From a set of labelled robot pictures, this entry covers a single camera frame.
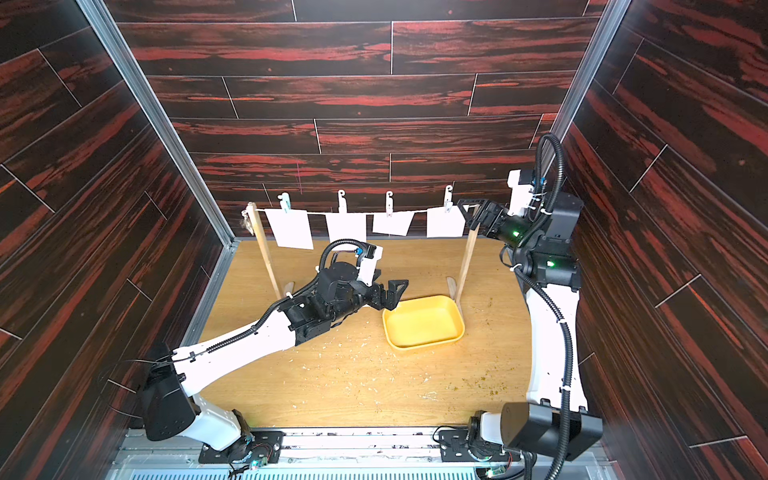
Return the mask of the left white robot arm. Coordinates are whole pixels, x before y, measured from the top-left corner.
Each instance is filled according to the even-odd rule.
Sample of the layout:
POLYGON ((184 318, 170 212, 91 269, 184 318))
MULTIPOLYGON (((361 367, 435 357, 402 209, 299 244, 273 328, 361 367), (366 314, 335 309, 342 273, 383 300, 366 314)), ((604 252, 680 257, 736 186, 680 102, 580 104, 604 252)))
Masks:
POLYGON ((220 378, 276 352, 306 343, 340 325, 364 307, 394 310, 406 280, 378 283, 383 249, 349 239, 355 260, 331 260, 331 242, 314 278, 270 305, 254 323, 212 340, 180 347, 155 360, 138 391, 141 419, 150 441, 185 437, 244 457, 255 440, 241 413, 201 397, 220 378))

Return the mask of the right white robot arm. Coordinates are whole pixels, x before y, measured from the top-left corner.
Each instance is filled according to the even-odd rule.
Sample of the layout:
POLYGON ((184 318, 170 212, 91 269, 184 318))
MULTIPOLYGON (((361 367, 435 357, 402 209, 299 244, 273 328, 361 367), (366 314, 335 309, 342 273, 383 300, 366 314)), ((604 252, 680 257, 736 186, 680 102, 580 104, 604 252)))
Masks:
POLYGON ((457 203, 470 233, 498 240, 499 258, 514 274, 531 322, 532 363, 526 398, 500 412, 479 410, 469 420, 466 448, 478 461, 505 453, 519 460, 503 479, 530 479, 539 457, 551 460, 556 479, 601 440, 602 419, 592 413, 578 367, 576 316, 582 271, 572 235, 584 203, 564 192, 566 154, 559 138, 543 135, 532 169, 509 177, 524 196, 508 206, 488 199, 457 203))

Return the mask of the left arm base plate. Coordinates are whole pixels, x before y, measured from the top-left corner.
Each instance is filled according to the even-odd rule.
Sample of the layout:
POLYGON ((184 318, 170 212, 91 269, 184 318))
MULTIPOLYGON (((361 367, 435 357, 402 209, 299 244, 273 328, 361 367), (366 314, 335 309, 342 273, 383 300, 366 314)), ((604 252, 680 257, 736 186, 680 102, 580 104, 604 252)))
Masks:
POLYGON ((283 449, 285 433, 280 430, 252 430, 248 439, 241 439, 222 451, 204 444, 200 464, 232 464, 261 467, 276 464, 283 449))

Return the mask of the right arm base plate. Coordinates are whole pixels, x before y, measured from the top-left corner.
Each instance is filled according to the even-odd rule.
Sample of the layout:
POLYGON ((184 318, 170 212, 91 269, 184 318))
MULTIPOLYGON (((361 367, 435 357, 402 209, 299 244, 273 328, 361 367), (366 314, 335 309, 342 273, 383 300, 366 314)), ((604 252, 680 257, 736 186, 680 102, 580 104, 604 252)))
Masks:
POLYGON ((477 446, 470 441, 469 429, 459 426, 438 426, 432 433, 443 463, 507 463, 510 454, 500 446, 477 446))

